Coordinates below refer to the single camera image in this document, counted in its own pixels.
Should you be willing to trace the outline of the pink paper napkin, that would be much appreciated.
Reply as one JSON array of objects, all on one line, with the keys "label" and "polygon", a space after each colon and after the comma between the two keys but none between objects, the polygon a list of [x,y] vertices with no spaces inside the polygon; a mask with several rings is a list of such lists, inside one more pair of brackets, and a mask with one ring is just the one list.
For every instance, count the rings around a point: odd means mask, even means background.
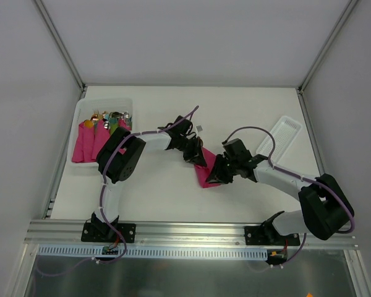
[{"label": "pink paper napkin", "polygon": [[205,158],[205,161],[207,163],[207,166],[206,167],[202,167],[202,166],[198,166],[198,165],[194,166],[195,172],[196,172],[196,175],[197,175],[197,179],[198,179],[198,183],[199,183],[200,187],[202,187],[204,189],[210,188],[210,187],[217,187],[220,184],[206,182],[206,180],[207,180],[208,176],[210,175],[210,173],[213,169],[213,166],[215,164],[216,155],[213,154],[212,152],[210,152],[205,147],[202,148],[202,152],[203,152],[203,156]]}]

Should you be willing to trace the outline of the small white perforated tray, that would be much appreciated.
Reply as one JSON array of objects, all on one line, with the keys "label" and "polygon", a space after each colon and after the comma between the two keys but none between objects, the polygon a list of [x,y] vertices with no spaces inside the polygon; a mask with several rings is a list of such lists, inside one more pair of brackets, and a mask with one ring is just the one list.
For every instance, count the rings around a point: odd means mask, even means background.
[{"label": "small white perforated tray", "polygon": [[273,126],[270,134],[275,140],[275,149],[271,156],[273,163],[278,163],[302,130],[302,124],[289,116],[282,116]]}]

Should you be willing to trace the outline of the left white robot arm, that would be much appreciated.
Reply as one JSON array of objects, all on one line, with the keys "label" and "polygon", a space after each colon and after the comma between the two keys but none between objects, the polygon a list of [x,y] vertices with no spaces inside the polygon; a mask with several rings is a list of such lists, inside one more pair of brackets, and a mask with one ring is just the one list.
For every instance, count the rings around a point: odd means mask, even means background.
[{"label": "left white robot arm", "polygon": [[109,242],[120,239],[119,202],[124,182],[132,175],[143,152],[176,149],[185,162],[207,167],[203,142],[192,130],[191,115],[154,131],[132,133],[119,127],[99,151],[96,162],[102,177],[97,209],[83,227],[82,241]]}]

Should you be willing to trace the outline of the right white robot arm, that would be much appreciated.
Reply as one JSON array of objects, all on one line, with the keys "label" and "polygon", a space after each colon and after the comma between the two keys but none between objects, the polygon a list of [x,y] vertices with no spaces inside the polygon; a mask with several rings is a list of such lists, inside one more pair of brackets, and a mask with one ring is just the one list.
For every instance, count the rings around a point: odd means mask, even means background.
[{"label": "right white robot arm", "polygon": [[208,184],[229,184],[241,176],[271,186],[300,203],[300,210],[280,211],[265,220],[257,236],[276,245],[296,233],[312,233],[327,240],[335,233],[344,233],[347,223],[351,225],[348,232],[354,230],[354,210],[333,176],[305,177],[279,168],[264,155],[252,155],[240,139],[225,143],[223,148],[206,178]]}]

